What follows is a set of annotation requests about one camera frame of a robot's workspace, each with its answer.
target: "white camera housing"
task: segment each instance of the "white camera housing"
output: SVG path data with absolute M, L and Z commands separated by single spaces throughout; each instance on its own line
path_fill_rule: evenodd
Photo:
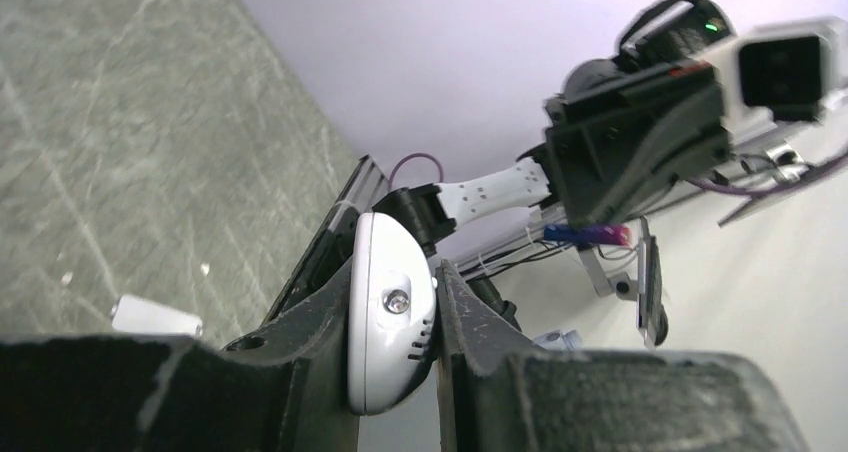
M 380 213 L 359 217 L 348 322 L 348 396 L 358 415 L 406 399 L 430 371 L 435 280 L 415 238 Z
M 848 22 L 837 17 L 819 17 L 808 20 L 780 22 L 764 25 L 727 39 L 703 50 L 692 58 L 709 62 L 716 70 L 716 79 L 724 89 L 725 116 L 723 126 L 733 135 L 734 143 L 745 143 L 750 137 L 761 135 L 775 127 L 772 111 L 766 107 L 748 107 L 742 95 L 739 64 L 740 50 L 751 44 L 778 42 L 786 39 L 817 37 L 821 44 L 821 70 L 819 71 L 825 96 L 820 101 L 821 121 L 832 112 L 835 96 L 843 94 L 848 86 Z M 775 137 L 783 140 L 787 137 Z

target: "gray marble floor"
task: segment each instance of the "gray marble floor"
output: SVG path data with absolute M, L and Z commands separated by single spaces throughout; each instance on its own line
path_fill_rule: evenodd
M 0 0 L 0 333 L 255 327 L 355 166 L 239 0 Z

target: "black plastic part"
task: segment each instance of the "black plastic part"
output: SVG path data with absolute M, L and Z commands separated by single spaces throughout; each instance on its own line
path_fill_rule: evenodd
M 356 451 L 349 285 L 343 265 L 232 352 L 189 337 L 4 337 L 0 450 Z
M 693 352 L 543 350 L 437 271 L 445 452 L 805 451 L 769 379 L 749 361 Z M 710 397 L 704 400 L 704 393 Z
M 633 50 L 623 46 L 637 33 L 661 18 L 672 7 L 688 2 L 692 7 L 661 24 L 644 31 Z M 710 0 L 661 0 L 644 10 L 618 41 L 616 65 L 625 72 L 636 72 L 655 65 L 677 62 L 712 44 L 734 35 L 727 16 Z
M 515 327 L 519 331 L 521 330 L 521 327 L 518 325 L 518 319 L 515 318 L 515 312 L 517 310 L 516 305 L 501 298 L 501 294 L 498 292 L 498 288 L 495 287 L 492 279 L 485 275 L 471 279 L 468 281 L 468 287 L 474 292 L 474 295 L 483 301 L 484 304 L 488 305 L 489 308 L 494 310 L 496 314 L 500 315 L 504 320 L 509 322 L 509 325 Z
M 596 87 L 623 79 L 626 75 L 610 59 L 595 59 L 584 62 L 568 74 L 568 78 L 562 86 L 561 98 L 570 101 Z M 559 119 L 551 117 L 551 120 L 557 121 Z
M 352 193 L 362 170 L 370 162 L 368 157 L 360 159 L 336 200 L 330 208 L 318 232 L 292 271 L 283 290 L 277 296 L 262 323 L 267 323 L 285 310 L 320 289 L 339 268 L 353 255 L 356 236 L 356 221 L 359 212 L 344 202 Z
M 747 164 L 744 163 L 744 161 L 743 161 L 742 168 L 744 169 L 746 166 L 747 166 Z M 713 183 L 718 184 L 718 185 L 725 185 L 725 186 L 728 186 L 728 185 L 731 184 L 730 179 L 728 179 L 726 176 L 724 176 L 722 173 L 720 173 L 717 170 L 713 171 Z
M 424 185 L 414 189 L 397 189 L 383 197 L 374 212 L 393 217 L 409 231 L 421 246 L 424 255 L 436 255 L 436 244 L 454 233 L 456 221 L 445 214 L 437 185 Z
M 767 107 L 775 120 L 816 120 L 826 93 L 822 80 L 824 50 L 818 36 L 742 46 L 739 81 L 745 105 Z
M 544 154 L 525 155 L 537 158 L 573 227 L 623 222 L 671 183 L 730 156 L 722 90 L 708 64 L 658 66 L 563 107 Z

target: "mounting screw hole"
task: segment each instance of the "mounting screw hole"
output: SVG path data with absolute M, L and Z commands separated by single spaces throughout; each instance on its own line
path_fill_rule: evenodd
M 256 350 L 265 345 L 265 339 L 262 337 L 242 337 L 227 346 L 228 351 L 235 352 L 240 350 Z
M 775 159 L 777 165 L 792 165 L 798 160 L 798 154 L 795 152 L 784 152 L 780 154 L 780 157 Z

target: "black cable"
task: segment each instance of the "black cable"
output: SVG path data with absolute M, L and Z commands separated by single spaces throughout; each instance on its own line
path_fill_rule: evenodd
M 566 245 L 556 247 L 554 249 L 547 248 L 546 250 L 536 252 L 535 254 L 533 254 L 529 257 L 525 257 L 521 260 L 517 260 L 515 262 L 510 262 L 508 264 L 504 264 L 503 266 L 501 266 L 500 269 L 496 270 L 495 272 L 492 272 L 491 274 L 487 274 L 487 277 L 489 277 L 491 279 L 492 277 L 496 277 L 496 276 L 506 272 L 507 270 L 510 270 L 513 267 L 517 267 L 521 264 L 528 264 L 530 262 L 538 262 L 540 260 L 548 259 L 550 257 L 553 257 L 557 254 L 562 253 L 565 250 L 570 249 L 571 247 L 573 247 L 572 244 L 566 244 Z
M 615 257 L 611 257 L 611 256 L 608 256 L 604 253 L 604 251 L 603 251 L 603 249 L 601 249 L 600 245 L 596 247 L 596 250 L 598 251 L 598 257 L 600 257 L 604 260 L 608 260 L 608 261 L 626 260 L 626 259 L 630 258 L 630 256 L 633 255 L 633 253 L 636 251 L 636 249 L 626 249 L 627 250 L 626 253 L 621 254 L 621 255 L 617 255 Z
M 530 245 L 532 245 L 532 244 L 528 242 L 526 244 L 521 245 L 520 247 L 516 247 L 514 249 L 510 249 L 510 250 L 507 250 L 507 251 L 504 251 L 504 252 L 499 252 L 499 253 L 489 257 L 488 259 L 486 259 L 485 264 L 501 260 L 504 257 L 509 257 L 510 255 L 518 252 L 519 250 L 524 250 L 527 247 L 530 247 Z M 474 265 L 474 267 L 471 267 L 470 269 L 463 270 L 461 273 L 462 273 L 462 275 L 473 274 L 474 272 L 477 272 L 478 270 L 482 269 L 483 265 L 485 265 L 485 264 L 476 264 L 476 265 Z

